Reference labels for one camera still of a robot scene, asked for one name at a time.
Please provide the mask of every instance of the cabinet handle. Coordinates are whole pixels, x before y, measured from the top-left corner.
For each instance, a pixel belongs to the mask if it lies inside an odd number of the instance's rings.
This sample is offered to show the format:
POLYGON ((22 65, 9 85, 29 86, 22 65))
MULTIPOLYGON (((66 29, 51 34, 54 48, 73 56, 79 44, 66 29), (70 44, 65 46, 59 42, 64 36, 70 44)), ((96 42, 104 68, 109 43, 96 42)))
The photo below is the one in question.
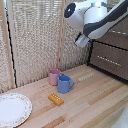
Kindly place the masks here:
POLYGON ((102 60, 105 60, 105 61, 108 61, 108 62, 110 62, 110 63, 113 63, 113 64, 115 64, 115 65, 121 66, 121 64, 118 64, 118 63, 116 63, 116 62, 113 62, 113 61, 111 61, 111 60, 108 60, 108 59, 106 59, 106 58, 104 58, 104 57, 101 57, 101 56, 97 56, 97 57, 100 58, 100 59, 102 59, 102 60))

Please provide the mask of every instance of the blue mug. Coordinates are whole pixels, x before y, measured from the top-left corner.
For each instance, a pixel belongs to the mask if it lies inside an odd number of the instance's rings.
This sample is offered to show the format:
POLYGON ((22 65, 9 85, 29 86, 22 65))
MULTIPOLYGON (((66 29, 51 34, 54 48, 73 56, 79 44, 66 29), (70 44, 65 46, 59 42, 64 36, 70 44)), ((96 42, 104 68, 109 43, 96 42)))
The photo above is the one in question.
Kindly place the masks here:
POLYGON ((58 91, 61 93, 66 93, 71 91, 73 86, 75 85, 75 82, 66 75, 61 75, 58 77, 58 91))

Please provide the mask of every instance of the cabinet door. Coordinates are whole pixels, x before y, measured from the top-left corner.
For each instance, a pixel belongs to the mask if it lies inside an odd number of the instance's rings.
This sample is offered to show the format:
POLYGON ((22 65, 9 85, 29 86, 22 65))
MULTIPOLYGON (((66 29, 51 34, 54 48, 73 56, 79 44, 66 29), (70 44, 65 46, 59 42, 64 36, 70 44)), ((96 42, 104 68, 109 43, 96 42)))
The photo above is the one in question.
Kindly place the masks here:
POLYGON ((128 80, 128 51, 94 42, 90 63, 128 80))

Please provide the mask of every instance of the mug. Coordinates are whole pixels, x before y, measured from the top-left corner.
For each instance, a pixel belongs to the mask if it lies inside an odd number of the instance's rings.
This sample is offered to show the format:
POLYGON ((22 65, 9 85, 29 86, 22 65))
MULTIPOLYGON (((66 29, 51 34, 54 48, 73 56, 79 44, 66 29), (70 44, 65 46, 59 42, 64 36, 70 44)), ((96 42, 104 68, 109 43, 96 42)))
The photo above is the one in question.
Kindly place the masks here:
POLYGON ((71 91, 73 86, 75 85, 75 82, 66 75, 61 75, 58 77, 58 91, 61 93, 67 93, 71 91))
POLYGON ((49 75, 49 84, 51 85, 57 85, 58 84, 58 77, 63 74, 60 70, 58 69, 51 69, 50 70, 50 75, 49 75))

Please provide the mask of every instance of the wood grain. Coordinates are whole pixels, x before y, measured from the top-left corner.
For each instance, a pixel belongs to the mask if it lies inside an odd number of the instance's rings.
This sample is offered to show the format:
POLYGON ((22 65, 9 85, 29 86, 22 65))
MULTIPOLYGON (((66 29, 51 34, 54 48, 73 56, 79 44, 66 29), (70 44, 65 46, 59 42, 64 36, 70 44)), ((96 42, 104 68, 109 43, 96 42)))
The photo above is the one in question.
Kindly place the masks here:
POLYGON ((86 65, 64 74, 76 82, 66 94, 51 86, 48 78, 6 92, 26 95, 33 105, 30 117, 17 128, 111 128, 128 102, 127 84, 86 65), (48 99, 52 93, 64 103, 53 104, 48 99))

